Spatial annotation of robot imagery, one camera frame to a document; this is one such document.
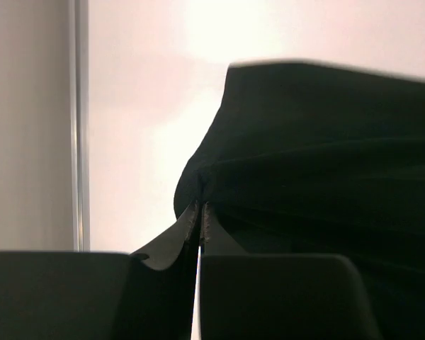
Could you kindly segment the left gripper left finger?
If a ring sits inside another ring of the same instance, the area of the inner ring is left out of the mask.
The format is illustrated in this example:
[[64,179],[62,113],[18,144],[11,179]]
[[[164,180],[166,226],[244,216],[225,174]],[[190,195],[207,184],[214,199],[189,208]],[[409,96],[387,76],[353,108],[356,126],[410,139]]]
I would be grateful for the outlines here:
[[132,254],[0,251],[0,339],[189,339],[198,204]]

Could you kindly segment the aluminium table edge rail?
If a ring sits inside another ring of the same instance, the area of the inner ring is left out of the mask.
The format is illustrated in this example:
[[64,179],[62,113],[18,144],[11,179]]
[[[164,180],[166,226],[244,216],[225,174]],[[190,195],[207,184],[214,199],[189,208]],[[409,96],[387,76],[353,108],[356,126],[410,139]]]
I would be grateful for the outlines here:
[[76,251],[89,251],[89,3],[68,4],[73,238]]

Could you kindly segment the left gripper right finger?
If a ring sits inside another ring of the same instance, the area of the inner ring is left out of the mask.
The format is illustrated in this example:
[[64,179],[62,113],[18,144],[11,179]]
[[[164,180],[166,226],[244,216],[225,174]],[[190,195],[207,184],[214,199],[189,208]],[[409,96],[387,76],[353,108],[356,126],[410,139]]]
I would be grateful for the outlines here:
[[203,339],[380,339],[361,275],[336,254],[250,254],[205,205]]

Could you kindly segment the black shorts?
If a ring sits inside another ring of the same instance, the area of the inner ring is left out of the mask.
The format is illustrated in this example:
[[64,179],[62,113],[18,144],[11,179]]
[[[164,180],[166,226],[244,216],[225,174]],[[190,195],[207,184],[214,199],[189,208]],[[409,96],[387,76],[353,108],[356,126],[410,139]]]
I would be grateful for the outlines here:
[[174,194],[251,253],[358,267],[386,339],[425,339],[425,81],[304,62],[232,66]]

